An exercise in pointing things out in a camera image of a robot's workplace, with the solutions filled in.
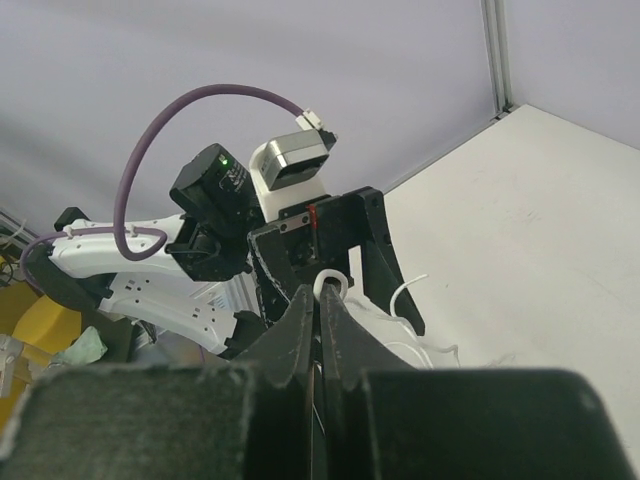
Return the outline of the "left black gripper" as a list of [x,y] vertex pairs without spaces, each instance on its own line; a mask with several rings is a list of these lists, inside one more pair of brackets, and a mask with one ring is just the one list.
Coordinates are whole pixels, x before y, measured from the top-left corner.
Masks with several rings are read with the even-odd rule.
[[261,316],[268,328],[289,307],[300,280],[334,269],[351,280],[349,252],[361,246],[364,295],[383,312],[409,321],[418,336],[425,322],[409,290],[394,293],[406,280],[393,247],[384,196],[372,187],[339,196],[318,197],[284,209],[280,220],[301,214],[301,227],[282,234],[266,225],[247,236]]

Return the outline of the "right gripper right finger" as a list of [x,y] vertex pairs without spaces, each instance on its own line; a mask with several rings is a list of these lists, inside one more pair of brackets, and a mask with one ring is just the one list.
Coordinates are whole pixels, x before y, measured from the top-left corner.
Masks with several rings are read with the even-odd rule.
[[351,316],[334,285],[326,284],[321,289],[319,322],[326,382],[351,391],[364,371],[414,370]]

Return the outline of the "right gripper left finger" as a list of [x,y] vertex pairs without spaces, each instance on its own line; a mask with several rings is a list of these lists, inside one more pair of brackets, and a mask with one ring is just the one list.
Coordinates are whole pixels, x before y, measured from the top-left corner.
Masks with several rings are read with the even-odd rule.
[[257,368],[275,388],[296,382],[306,389],[312,364],[313,317],[312,288],[302,285],[282,317],[234,362]]

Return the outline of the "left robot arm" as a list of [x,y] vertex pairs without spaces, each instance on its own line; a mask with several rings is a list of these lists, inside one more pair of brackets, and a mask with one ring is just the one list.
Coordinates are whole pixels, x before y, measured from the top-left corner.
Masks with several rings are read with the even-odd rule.
[[333,286],[356,323],[427,368],[424,321],[399,269],[379,191],[327,194],[330,146],[312,132],[274,138],[247,164],[211,145],[170,190],[179,212],[95,223],[70,208],[22,255],[59,304],[148,322],[229,358],[280,320],[301,286]]

